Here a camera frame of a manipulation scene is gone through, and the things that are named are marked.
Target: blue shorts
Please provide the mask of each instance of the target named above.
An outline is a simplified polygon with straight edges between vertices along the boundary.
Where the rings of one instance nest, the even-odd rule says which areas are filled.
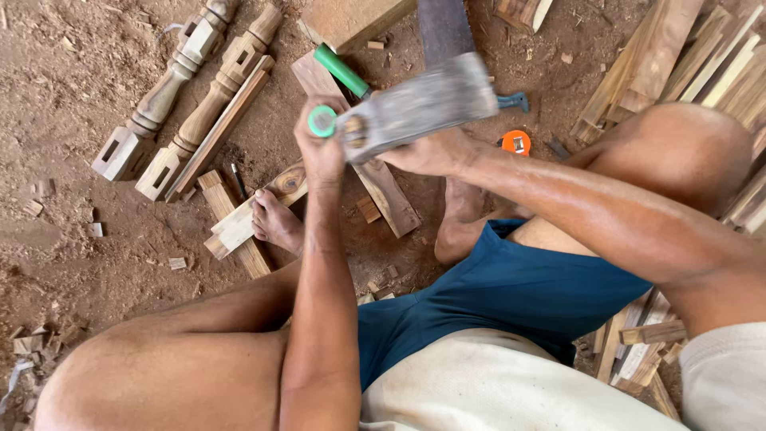
[[[572,341],[651,288],[602,258],[504,239],[524,222],[487,222],[470,256],[429,288],[359,307],[362,390],[428,344],[474,327],[526,337],[571,366]]]

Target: dirt floor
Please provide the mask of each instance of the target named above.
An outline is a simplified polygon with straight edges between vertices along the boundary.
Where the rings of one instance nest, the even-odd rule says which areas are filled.
[[[228,42],[263,9],[264,0],[244,0]],[[268,183],[300,152],[293,124],[305,95],[290,65],[313,46],[296,25],[305,0],[287,0],[286,19],[270,54],[277,64],[256,103],[213,162],[227,180],[236,162],[247,185]],[[611,66],[648,8],[647,1],[558,0],[540,32],[520,35],[491,16],[493,0],[466,0],[478,51],[499,94],[523,90],[532,112],[504,110],[468,128],[496,141],[519,128],[532,138],[532,157],[556,160],[544,144],[559,138],[571,151],[583,145],[568,135],[580,109]],[[159,79],[177,43],[171,23],[183,23],[200,0],[16,0],[5,2],[8,28],[0,30],[0,391],[16,361],[6,341],[20,326],[61,328],[77,316],[88,332],[140,314],[206,297],[248,280],[233,258],[216,261],[203,246],[216,222],[197,193],[187,203],[150,202],[135,183],[110,183],[90,168],[113,128],[122,125],[143,94]],[[149,15],[151,26],[138,23]],[[417,15],[383,34],[384,51],[364,50],[347,62],[373,87],[385,89],[424,69]],[[384,64],[391,52],[390,64]],[[561,60],[573,56],[571,64]],[[167,145],[208,91],[221,65],[206,64],[181,92],[157,136]],[[422,226],[397,240],[383,219],[368,225],[355,202],[366,194],[353,171],[345,180],[343,225],[358,294],[368,281],[393,285],[398,294],[427,287],[448,268],[434,258],[434,239],[444,211],[444,180],[391,168]],[[53,179],[56,193],[39,199],[43,212],[24,212],[30,183]],[[295,211],[302,215],[303,206]],[[95,214],[106,236],[88,238],[84,226]],[[269,247],[278,266],[292,258]],[[188,268],[171,271],[168,258],[184,257]],[[385,271],[395,265],[400,276]],[[21,420],[24,391],[11,400],[7,423]]]

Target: forearm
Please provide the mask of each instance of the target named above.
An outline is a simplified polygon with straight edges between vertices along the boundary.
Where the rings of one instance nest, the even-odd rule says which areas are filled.
[[[282,429],[358,423],[356,300],[339,201],[339,186],[309,188],[303,266],[282,374]]]
[[[756,251],[707,215],[588,171],[478,146],[456,178],[530,208],[609,262],[655,283],[706,274]]]

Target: leg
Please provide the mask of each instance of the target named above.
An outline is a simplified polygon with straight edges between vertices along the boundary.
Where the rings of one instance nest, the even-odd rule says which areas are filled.
[[[260,233],[296,243],[280,230],[297,219],[269,206]],[[277,329],[300,265],[88,340],[47,383],[36,429],[275,429],[287,343]]]
[[[739,123],[730,117],[697,105],[667,104],[622,123],[565,164],[620,179],[720,216],[747,174],[749,142]],[[448,210],[450,200],[454,198],[448,188]],[[437,250],[437,257],[448,256],[442,262],[454,263],[468,256],[484,222],[449,219],[437,240],[437,248],[443,245],[446,250]],[[517,229],[509,240],[557,252],[593,255],[538,217]]]

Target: green handle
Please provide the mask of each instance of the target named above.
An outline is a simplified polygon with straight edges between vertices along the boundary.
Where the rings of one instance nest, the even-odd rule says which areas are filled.
[[[338,78],[343,85],[349,88],[352,93],[357,97],[365,99],[369,96],[370,86],[362,80],[359,75],[351,70],[343,60],[332,52],[332,50],[326,45],[321,44],[314,52],[314,58],[322,63],[333,76]]]

